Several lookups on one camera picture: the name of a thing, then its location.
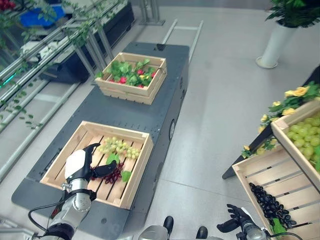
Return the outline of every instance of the tiled floor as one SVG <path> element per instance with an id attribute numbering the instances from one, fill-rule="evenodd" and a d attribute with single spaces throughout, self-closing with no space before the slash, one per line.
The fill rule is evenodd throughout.
<path id="1" fill-rule="evenodd" d="M 135 8 L 137 23 L 140 11 Z M 146 226 L 175 218 L 173 239 L 194 238 L 205 225 L 212 236 L 235 239 L 216 225 L 228 220 L 226 204 L 245 207 L 258 224 L 258 216 L 240 182 L 221 176 L 238 157 L 243 144 L 257 135 L 261 115 L 283 92 L 301 85 L 320 62 L 320 26 L 298 29 L 272 70 L 256 66 L 271 34 L 273 21 L 263 10 L 167 7 L 160 8 L 164 26 L 137 23 L 114 49 L 129 42 L 159 43 L 174 19 L 180 26 L 204 25 L 189 67 L 189 86 L 175 133 L 162 169 Z M 168 44 L 191 45 L 195 32 L 174 32 Z M 11 203 L 11 195 L 73 111 L 90 92 L 81 85 L 51 119 L 7 178 L 0 184 L 0 215 L 23 226 L 35 227 L 27 210 Z M 45 223 L 45 218 L 37 216 Z M 78 231 L 75 240 L 95 240 Z"/>

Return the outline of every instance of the gray platform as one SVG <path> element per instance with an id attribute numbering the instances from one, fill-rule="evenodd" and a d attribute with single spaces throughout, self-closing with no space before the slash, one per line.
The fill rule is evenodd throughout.
<path id="1" fill-rule="evenodd" d="M 188 86 L 188 46 L 133 42 L 124 52 L 166 58 L 168 74 L 152 105 L 104 96 L 96 86 L 57 134 L 11 198 L 12 202 L 27 209 L 54 203 L 60 199 L 60 190 L 39 181 L 81 121 L 150 133 L 154 147 L 131 210 L 95 201 L 79 226 L 85 232 L 109 240 L 116 239 L 123 231 L 134 231 L 144 225 L 169 148 L 170 125 L 173 121 L 177 122 Z M 51 211 L 52 209 L 44 209 L 39 213 L 48 216 Z"/>

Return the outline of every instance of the white planter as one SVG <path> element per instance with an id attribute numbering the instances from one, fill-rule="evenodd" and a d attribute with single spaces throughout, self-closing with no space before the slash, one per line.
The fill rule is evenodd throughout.
<path id="1" fill-rule="evenodd" d="M 255 60 L 256 64 L 265 69 L 276 67 L 281 53 L 296 30 L 297 27 L 286 27 L 277 23 L 263 55 Z"/>

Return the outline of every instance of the yellow flower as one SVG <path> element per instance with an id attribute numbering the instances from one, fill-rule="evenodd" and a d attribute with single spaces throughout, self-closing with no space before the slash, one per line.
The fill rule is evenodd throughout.
<path id="1" fill-rule="evenodd" d="M 256 150 L 256 154 L 258 155 L 262 155 L 265 153 L 265 149 L 263 147 L 259 147 L 257 150 Z"/>
<path id="2" fill-rule="evenodd" d="M 288 97 L 291 97 L 291 96 L 296 96 L 296 92 L 293 91 L 293 90 L 290 90 L 290 91 L 286 91 L 286 92 L 284 93 L 284 97 L 285 97 L 285 98 L 288 98 Z"/>
<path id="3" fill-rule="evenodd" d="M 263 114 L 262 118 L 260 119 L 261 122 L 265 122 L 268 119 L 267 114 Z"/>
<path id="4" fill-rule="evenodd" d="M 277 139 L 275 139 L 275 138 L 271 139 L 270 143 L 271 143 L 272 145 L 275 145 L 275 144 L 277 143 Z"/>
<path id="5" fill-rule="evenodd" d="M 303 87 L 303 86 L 297 87 L 296 90 L 294 91 L 295 96 L 301 97 L 301 96 L 305 95 L 305 94 L 307 93 L 308 89 L 309 89 L 309 86 L 306 86 L 306 87 Z"/>
<path id="6" fill-rule="evenodd" d="M 287 108 L 285 110 L 282 111 L 282 115 L 290 115 L 293 114 L 296 110 L 294 110 L 292 107 Z"/>
<path id="7" fill-rule="evenodd" d="M 272 106 L 273 106 L 273 107 L 276 107 L 276 106 L 279 106 L 280 104 L 281 104 L 280 101 L 274 101 L 274 102 L 272 103 Z"/>
<path id="8" fill-rule="evenodd" d="M 259 130 L 258 130 L 259 133 L 261 133 L 265 128 L 266 128 L 266 126 L 260 126 L 260 127 L 259 127 Z"/>
<path id="9" fill-rule="evenodd" d="M 273 117 L 270 120 L 271 120 L 271 122 L 273 122 L 273 121 L 278 120 L 278 119 L 279 119 L 279 117 Z"/>

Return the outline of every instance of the blue bin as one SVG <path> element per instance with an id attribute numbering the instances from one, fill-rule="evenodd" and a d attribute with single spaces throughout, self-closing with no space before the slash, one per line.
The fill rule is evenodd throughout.
<path id="1" fill-rule="evenodd" d="M 41 13 L 41 8 L 34 8 L 32 11 L 28 11 L 24 14 L 20 15 L 20 21 L 21 24 L 25 27 L 31 27 L 31 26 L 43 26 L 43 27 L 49 27 L 53 23 L 55 23 L 58 19 L 65 16 L 65 12 L 62 9 L 61 6 L 53 6 L 53 10 L 56 12 L 56 17 L 54 18 L 54 21 L 46 21 L 44 17 L 41 17 L 38 19 L 39 14 Z"/>

